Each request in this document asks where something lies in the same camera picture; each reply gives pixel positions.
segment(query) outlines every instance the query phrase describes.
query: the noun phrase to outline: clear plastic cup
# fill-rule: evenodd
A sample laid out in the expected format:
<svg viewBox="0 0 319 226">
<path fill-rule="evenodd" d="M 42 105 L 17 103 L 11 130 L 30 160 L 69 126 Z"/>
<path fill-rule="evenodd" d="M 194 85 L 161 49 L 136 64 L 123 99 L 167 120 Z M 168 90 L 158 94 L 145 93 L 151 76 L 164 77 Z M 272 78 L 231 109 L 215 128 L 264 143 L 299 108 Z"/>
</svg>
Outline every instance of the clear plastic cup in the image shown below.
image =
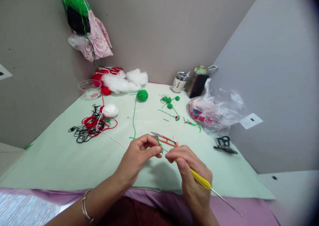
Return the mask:
<svg viewBox="0 0 319 226">
<path fill-rule="evenodd" d="M 93 100 L 101 97 L 102 83 L 98 80 L 85 80 L 78 84 L 78 88 L 84 92 L 84 97 Z"/>
</svg>

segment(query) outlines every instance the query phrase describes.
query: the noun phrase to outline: bracelet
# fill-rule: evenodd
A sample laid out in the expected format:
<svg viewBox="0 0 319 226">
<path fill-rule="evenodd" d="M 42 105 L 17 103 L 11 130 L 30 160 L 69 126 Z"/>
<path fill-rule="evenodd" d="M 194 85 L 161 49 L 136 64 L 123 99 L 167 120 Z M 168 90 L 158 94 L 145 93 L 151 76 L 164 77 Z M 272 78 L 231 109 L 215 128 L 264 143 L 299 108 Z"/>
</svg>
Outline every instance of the bracelet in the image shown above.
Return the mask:
<svg viewBox="0 0 319 226">
<path fill-rule="evenodd" d="M 89 189 L 88 191 L 85 192 L 84 196 L 83 196 L 83 199 L 81 200 L 81 204 L 82 204 L 82 212 L 84 214 L 84 216 L 90 221 L 90 224 L 93 222 L 94 218 L 91 218 L 88 214 L 87 214 L 87 211 L 86 211 L 86 205 L 85 205 L 85 200 L 86 200 L 86 194 L 88 192 L 90 192 L 91 189 Z"/>
</svg>

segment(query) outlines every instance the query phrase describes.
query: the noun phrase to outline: white plastic bag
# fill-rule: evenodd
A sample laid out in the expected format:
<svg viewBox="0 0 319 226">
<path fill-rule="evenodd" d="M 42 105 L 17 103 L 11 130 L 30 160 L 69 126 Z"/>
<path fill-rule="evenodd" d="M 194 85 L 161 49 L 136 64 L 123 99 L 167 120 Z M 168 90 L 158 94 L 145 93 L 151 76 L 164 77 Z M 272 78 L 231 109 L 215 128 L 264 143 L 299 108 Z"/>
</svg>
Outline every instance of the white plastic bag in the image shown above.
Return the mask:
<svg viewBox="0 0 319 226">
<path fill-rule="evenodd" d="M 69 44 L 74 47 L 75 49 L 77 49 L 78 51 L 81 50 L 81 48 L 85 47 L 86 44 L 86 39 L 83 36 L 79 36 L 77 34 L 72 34 L 71 36 L 69 36 L 69 38 L 67 39 L 67 41 L 69 42 Z"/>
<path fill-rule="evenodd" d="M 191 117 L 213 131 L 238 123 L 245 116 L 240 95 L 220 88 L 211 96 L 209 83 L 210 79 L 207 79 L 204 96 L 194 97 L 187 104 Z"/>
</svg>

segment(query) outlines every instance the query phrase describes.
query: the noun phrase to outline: hand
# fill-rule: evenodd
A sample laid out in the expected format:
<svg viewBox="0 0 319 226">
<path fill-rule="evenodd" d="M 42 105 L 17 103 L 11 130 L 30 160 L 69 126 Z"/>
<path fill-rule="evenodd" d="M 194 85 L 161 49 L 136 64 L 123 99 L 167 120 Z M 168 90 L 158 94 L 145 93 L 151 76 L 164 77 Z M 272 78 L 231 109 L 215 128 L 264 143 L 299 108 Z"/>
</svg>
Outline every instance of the hand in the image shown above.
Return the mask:
<svg viewBox="0 0 319 226">
<path fill-rule="evenodd" d="M 170 163 L 176 163 L 182 177 L 182 191 L 185 200 L 200 225 L 211 225 L 216 219 L 209 206 L 210 190 L 198 184 L 191 172 L 191 168 L 212 183 L 213 174 L 207 166 L 186 145 L 173 148 L 165 155 Z"/>
<path fill-rule="evenodd" d="M 130 143 L 113 176 L 124 184 L 125 188 L 130 188 L 135 183 L 144 163 L 153 156 L 161 158 L 161 151 L 158 141 L 150 134 L 137 138 Z"/>
</svg>

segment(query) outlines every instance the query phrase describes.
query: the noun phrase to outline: electrical outlet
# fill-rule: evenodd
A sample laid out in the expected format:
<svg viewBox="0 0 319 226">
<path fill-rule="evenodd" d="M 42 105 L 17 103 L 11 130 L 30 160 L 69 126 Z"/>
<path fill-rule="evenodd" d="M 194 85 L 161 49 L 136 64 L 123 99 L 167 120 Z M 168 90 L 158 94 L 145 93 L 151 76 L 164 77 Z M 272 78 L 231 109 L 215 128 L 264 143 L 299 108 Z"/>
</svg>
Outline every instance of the electrical outlet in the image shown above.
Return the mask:
<svg viewBox="0 0 319 226">
<path fill-rule="evenodd" d="M 0 80 L 3 80 L 11 76 L 12 74 L 6 68 L 4 68 L 3 65 L 0 64 Z"/>
<path fill-rule="evenodd" d="M 249 128 L 252 128 L 253 126 L 256 126 L 263 122 L 261 118 L 259 118 L 255 113 L 251 113 L 249 116 L 244 117 L 241 119 L 239 123 L 248 130 Z"/>
</svg>

